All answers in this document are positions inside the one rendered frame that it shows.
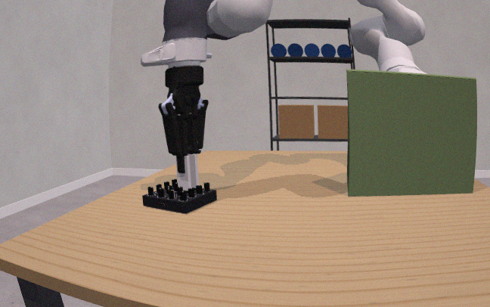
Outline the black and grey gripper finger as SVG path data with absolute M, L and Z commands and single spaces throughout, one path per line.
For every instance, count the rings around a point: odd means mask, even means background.
M 208 103 L 208 100 L 203 100 L 202 98 L 200 98 L 198 102 L 197 95 L 191 97 L 192 114 L 189 114 L 188 118 L 188 156 L 190 160 L 192 188 L 196 188 L 196 185 L 199 185 L 197 154 L 200 154 L 201 150 L 199 149 L 203 148 L 206 109 Z
M 183 187 L 183 191 L 188 191 L 188 188 L 191 188 L 190 160 L 188 156 L 188 118 L 191 98 L 189 95 L 183 98 L 183 115 L 175 114 L 173 103 L 171 93 L 164 103 L 159 104 L 159 110 L 163 117 L 168 151 L 173 156 L 176 156 L 178 186 Z

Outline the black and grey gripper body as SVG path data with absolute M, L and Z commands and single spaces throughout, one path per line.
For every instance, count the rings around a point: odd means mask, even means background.
M 165 85 L 169 88 L 167 98 L 172 93 L 176 115 L 183 114 L 183 98 L 189 95 L 198 96 L 200 100 L 199 86 L 203 84 L 203 67 L 173 67 L 165 71 Z

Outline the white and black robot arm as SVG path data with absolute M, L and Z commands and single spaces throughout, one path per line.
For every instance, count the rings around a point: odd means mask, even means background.
M 415 65 L 407 47 L 423 40 L 426 28 L 422 18 L 397 0 L 357 1 L 383 13 L 350 27 L 349 39 L 357 52 L 373 57 L 380 71 L 424 73 Z M 212 53 L 206 53 L 207 38 L 228 40 L 251 33 L 266 24 L 272 2 L 166 0 L 163 45 L 143 54 L 141 65 L 200 66 L 207 58 L 212 58 Z

